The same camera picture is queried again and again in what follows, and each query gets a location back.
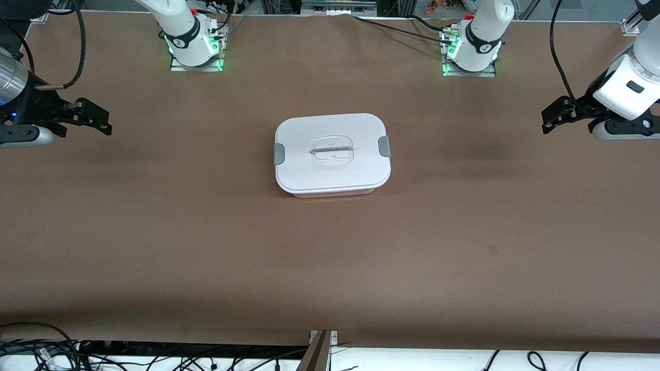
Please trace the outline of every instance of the container lid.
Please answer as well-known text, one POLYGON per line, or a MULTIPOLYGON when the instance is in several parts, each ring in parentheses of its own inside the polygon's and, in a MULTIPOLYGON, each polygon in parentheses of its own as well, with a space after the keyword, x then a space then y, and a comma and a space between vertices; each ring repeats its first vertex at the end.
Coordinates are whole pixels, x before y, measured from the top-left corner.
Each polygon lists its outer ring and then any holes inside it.
POLYGON ((389 156, 385 125, 372 114, 292 118, 275 133, 277 183, 289 193, 382 186, 389 156))

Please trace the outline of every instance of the white robot link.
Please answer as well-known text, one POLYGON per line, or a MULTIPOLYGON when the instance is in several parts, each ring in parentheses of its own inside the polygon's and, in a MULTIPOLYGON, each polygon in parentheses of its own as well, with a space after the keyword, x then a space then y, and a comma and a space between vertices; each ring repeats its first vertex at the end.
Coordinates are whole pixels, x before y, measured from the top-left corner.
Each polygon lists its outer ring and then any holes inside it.
POLYGON ((504 31, 513 20, 515 8, 511 0, 482 0, 473 19, 452 26, 458 29, 459 40, 447 57, 458 67, 479 72, 497 59, 504 31))
POLYGON ((182 65, 196 67, 220 53, 218 21, 195 10, 185 0, 135 0, 156 17, 170 52, 182 65))
POLYGON ((561 96, 543 110, 543 133, 583 119, 599 139, 660 139, 660 0, 636 0, 647 28, 587 89, 573 99, 561 96))

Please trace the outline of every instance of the brown table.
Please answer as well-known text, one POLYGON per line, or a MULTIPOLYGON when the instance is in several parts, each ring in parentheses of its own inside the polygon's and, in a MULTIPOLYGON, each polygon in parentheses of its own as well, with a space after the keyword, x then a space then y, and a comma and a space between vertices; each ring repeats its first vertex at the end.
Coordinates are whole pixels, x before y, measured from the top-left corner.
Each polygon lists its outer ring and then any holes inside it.
MULTIPOLYGON (((331 328, 353 346, 660 351, 659 144, 541 133, 565 94, 547 23, 513 23, 498 77, 464 79, 442 76, 433 42, 348 16, 249 17, 221 73, 169 72, 150 15, 84 17, 85 70, 61 95, 110 111, 114 133, 2 151, 0 320, 83 339, 304 344, 331 328), (354 112, 385 122, 389 181, 280 190, 277 125, 354 112)), ((73 75, 77 27, 32 27, 39 76, 73 75)), ((556 38, 580 94, 632 41, 600 23, 556 38)))

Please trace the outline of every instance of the black cable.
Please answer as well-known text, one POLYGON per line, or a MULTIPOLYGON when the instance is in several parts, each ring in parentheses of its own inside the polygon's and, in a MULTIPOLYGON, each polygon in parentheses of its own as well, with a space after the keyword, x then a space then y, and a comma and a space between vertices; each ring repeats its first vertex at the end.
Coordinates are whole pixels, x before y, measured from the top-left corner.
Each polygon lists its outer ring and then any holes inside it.
MULTIPOLYGON (((110 357, 110 356, 112 356, 112 355, 107 354, 106 356, 104 356, 103 358, 101 358, 101 361, 99 361, 99 362, 90 362, 90 364, 91 364, 91 365, 97 365, 97 364, 99 364, 99 365, 103 365, 103 363, 106 363, 106 361, 108 360, 107 357, 110 357)), ((163 356, 155 356, 155 357, 154 357, 154 360, 152 360, 152 361, 149 362, 149 363, 124 362, 124 361, 122 361, 122 362, 114 362, 113 364, 131 365, 131 366, 150 366, 150 365, 152 365, 152 364, 154 364, 154 363, 162 362, 162 361, 164 361, 164 360, 168 360, 168 359, 170 359, 170 358, 174 358, 174 357, 175 357, 175 356, 165 356, 165 357, 163 357, 163 356)))
POLYGON ((554 61, 554 65, 557 66, 559 75, 562 77, 562 82, 564 83, 564 87, 566 87, 566 91, 568 92, 568 96, 570 97, 572 104, 574 104, 575 107, 581 110, 583 113, 592 116, 587 110, 585 110, 579 104, 578 100, 575 98, 575 95, 573 94, 573 90, 571 89, 570 84, 568 84, 566 73, 564 72, 561 63, 559 63, 559 59, 557 58, 557 52, 554 49, 554 24, 557 21, 557 14, 559 13, 559 8, 561 7, 563 1, 564 0, 557 0, 557 5, 554 7, 554 13, 552 14, 552 20, 550 21, 550 53, 552 54, 552 60, 554 61))
POLYGON ((71 81, 63 85, 65 89, 75 84, 78 81, 78 79, 81 77, 83 73, 84 59, 87 49, 87 35, 85 34, 84 31, 83 14, 81 13, 80 7, 76 5, 75 2, 73 2, 72 4, 73 4, 72 7, 76 12, 76 16, 78 17, 78 25, 80 26, 80 30, 81 30, 81 57, 78 60, 78 69, 76 70, 75 76, 73 77, 73 79, 71 79, 71 81))
MULTIPOLYGON (((41 348, 54 347, 54 346, 55 346, 55 344, 53 344, 53 343, 49 343, 49 342, 47 342, 47 341, 35 341, 34 343, 35 343, 36 345, 41 344, 41 348)), ((116 361, 114 361, 114 360, 110 360, 110 359, 108 359, 108 357, 109 357, 108 355, 100 356, 100 355, 95 355, 95 354, 84 354, 84 353, 81 353, 81 352, 79 352, 79 351, 67 351, 67 350, 65 350, 65 349, 58 349, 57 347, 56 347, 55 349, 53 349, 53 350, 54 350, 55 352, 57 352, 57 353, 63 353, 63 354, 71 354, 71 355, 75 355, 75 356, 77 356, 78 358, 82 358, 82 359, 87 359, 88 357, 92 357, 92 358, 99 358, 100 360, 102 360, 101 362, 93 362, 93 363, 89 363, 89 361, 88 361, 88 362, 86 362, 86 367, 87 367, 87 368, 84 368, 84 369, 83 369, 83 368, 77 368, 76 370, 90 370, 90 371, 91 371, 91 370, 92 370, 92 368, 91 368, 91 365, 92 365, 92 364, 99 364, 99 365, 101 365, 101 364, 112 364, 112 365, 118 366, 118 367, 119 367, 120 369, 122 369, 123 371, 128 371, 128 370, 126 369, 126 367, 123 367, 123 365, 124 365, 124 364, 133 364, 133 362, 116 362, 116 361)))
POLYGON ((231 18, 232 14, 227 13, 227 17, 224 19, 224 22, 218 26, 218 28, 212 28, 211 33, 213 32, 218 32, 219 30, 222 30, 222 27, 225 27, 229 23, 229 19, 231 18))
POLYGON ((236 367, 236 365, 237 365, 239 362, 241 362, 242 360, 245 359, 245 357, 244 357, 245 354, 247 354, 247 353, 249 353, 249 352, 251 352, 251 351, 254 351, 255 349, 257 349, 257 348, 259 348, 259 347, 260 347, 259 345, 253 345, 253 346, 251 346, 251 347, 249 347, 249 348, 246 348, 246 349, 244 349, 244 350, 242 350, 242 351, 240 351, 240 352, 237 352, 237 353, 234 355, 234 359, 233 359, 233 361, 232 361, 232 365, 229 366, 229 368, 227 368, 227 371, 232 371, 232 370, 234 369, 234 367, 236 367))
POLYGON ((20 34, 19 31, 16 30, 11 24, 9 24, 4 18, 0 18, 0 22, 7 27, 16 37, 20 40, 20 43, 23 45, 23 48, 25 48, 25 54, 28 55, 28 63, 30 67, 30 72, 34 73, 34 58, 32 57, 32 51, 30 51, 30 47, 28 46, 28 42, 25 41, 23 36, 20 34))
POLYGON ((71 81, 69 81, 68 83, 62 85, 62 86, 64 86, 64 89, 69 88, 70 86, 75 84, 78 81, 78 79, 81 77, 82 73, 83 73, 84 60, 85 60, 85 56, 86 56, 86 53, 87 53, 87 35, 85 33, 85 30, 84 30, 83 14, 81 13, 81 10, 80 10, 80 4, 82 4, 82 3, 83 2, 80 1, 79 4, 76 4, 75 1, 72 1, 71 2, 71 8, 72 9, 70 11, 67 11, 67 12, 58 13, 58 12, 48 11, 49 13, 51 13, 53 15, 70 15, 72 13, 76 13, 76 17, 78 17, 78 25, 80 26, 80 30, 81 30, 81 56, 80 56, 80 59, 78 60, 78 69, 76 70, 76 74, 73 76, 71 81))
POLYGON ((426 22, 425 20, 421 19, 420 17, 418 17, 418 16, 416 16, 416 15, 412 15, 412 14, 411 14, 411 15, 407 15, 406 18, 416 19, 416 20, 420 21, 420 22, 421 22, 423 25, 425 25, 426 27, 428 27, 428 28, 430 28, 430 29, 432 29, 432 30, 434 30, 434 31, 440 31, 440 32, 442 32, 442 27, 435 27, 434 25, 432 25, 432 24, 426 22))
POLYGON ((89 365, 89 359, 87 356, 82 356, 77 350, 75 345, 73 344, 73 340, 68 336, 68 334, 64 331, 62 331, 60 328, 49 325, 47 323, 41 323, 41 322, 14 322, 14 323, 6 323, 4 325, 0 325, 0 329, 6 328, 6 327, 12 327, 12 326, 24 326, 24 325, 31 325, 31 326, 40 326, 40 327, 47 327, 49 329, 53 329, 57 331, 64 339, 66 339, 68 347, 71 349, 71 353, 77 355, 75 357, 76 360, 76 365, 78 366, 79 370, 86 370, 86 371, 92 371, 91 366, 89 365))
POLYGON ((215 347, 215 348, 211 348, 211 349, 209 349, 209 350, 207 350, 207 351, 203 351, 202 353, 199 353, 199 354, 198 354, 197 356, 195 356, 195 357, 191 357, 191 356, 189 356, 188 359, 187 359, 186 361, 183 361, 183 360, 182 360, 181 363, 179 364, 179 366, 177 366, 176 368, 174 368, 172 371, 175 371, 175 370, 177 370, 177 369, 178 369, 178 370, 185 370, 185 369, 187 369, 188 367, 190 367, 192 364, 194 364, 194 365, 196 365, 197 367, 199 367, 199 365, 196 363, 197 360, 199 360, 200 358, 203 358, 203 357, 206 356, 206 355, 213 354, 213 352, 215 352, 215 351, 217 351, 218 349, 223 348, 223 347, 225 347, 225 345, 219 345, 219 346, 217 346, 217 347, 215 347))
POLYGON ((401 30, 400 28, 395 28, 395 27, 388 26, 388 25, 386 25, 386 24, 382 24, 382 23, 378 23, 378 22, 374 22, 374 21, 372 21, 372 20, 368 20, 368 19, 363 19, 363 18, 358 18, 358 17, 354 17, 354 18, 355 18, 355 19, 359 19, 359 20, 361 20, 362 22, 367 22, 367 23, 374 24, 374 25, 376 25, 376 26, 389 28, 390 30, 394 30, 394 31, 402 32, 402 33, 404 33, 404 34, 417 36, 418 38, 423 38, 423 39, 427 39, 427 40, 431 40, 431 41, 439 42, 439 43, 441 43, 441 44, 447 44, 447 45, 450 45, 450 44, 451 44, 451 42, 450 42, 449 40, 441 40, 441 39, 432 38, 432 37, 425 36, 425 35, 416 34, 416 33, 414 33, 414 32, 410 32, 410 31, 406 31, 406 30, 401 30))
POLYGON ((490 356, 490 360, 488 360, 488 364, 486 365, 486 368, 484 368, 484 371, 490 370, 490 367, 493 365, 493 361, 495 361, 495 357, 497 357, 497 354, 499 352, 500 352, 499 350, 493 352, 492 356, 490 356))
POLYGON ((528 352, 527 362, 529 362, 529 364, 532 365, 533 368, 536 368, 539 371, 548 371, 548 369, 545 368, 545 361, 543 360, 543 357, 541 357, 541 355, 538 352, 534 352, 534 351, 528 352), (539 361, 541 362, 540 366, 532 361, 532 356, 536 356, 539 358, 539 361))
POLYGON ((579 371, 580 366, 582 366, 582 360, 584 359, 584 357, 587 356, 587 354, 589 354, 589 352, 584 352, 584 353, 582 353, 582 355, 577 359, 576 371, 579 371))
POLYGON ((307 349, 298 349, 297 351, 292 351, 292 352, 289 352, 289 353, 284 353, 284 354, 278 355, 278 356, 276 356, 276 357, 273 357, 273 358, 271 358, 271 359, 269 359, 269 360, 266 360, 266 361, 260 363, 260 364, 259 364, 258 366, 256 366, 256 367, 251 368, 250 371, 255 371, 255 370, 257 370, 259 367, 262 367, 263 365, 268 364, 268 363, 270 363, 270 362, 272 362, 272 361, 274 361, 274 360, 278 360, 278 359, 280 359, 280 358, 284 358, 284 357, 286 357, 286 356, 290 356, 290 355, 293 355, 293 354, 296 354, 296 353, 301 353, 301 352, 304 352, 304 351, 307 351, 307 349))
MULTIPOLYGON (((46 365, 45 364, 46 360, 43 358, 43 356, 35 348, 30 348, 30 347, 26 347, 26 346, 21 345, 21 344, 9 343, 9 342, 4 342, 4 341, 0 341, 0 343, 4 344, 6 348, 11 348, 11 347, 22 348, 20 351, 17 351, 16 353, 24 353, 25 350, 32 352, 32 354, 34 355, 34 359, 37 362, 37 370, 43 370, 44 369, 44 367, 42 366, 42 363, 44 363, 44 365, 46 365)), ((2 354, 0 356, 12 355, 14 353, 14 352, 11 352, 11 353, 7 352, 7 350, 4 349, 4 348, 2 350, 5 352, 5 354, 2 354)))

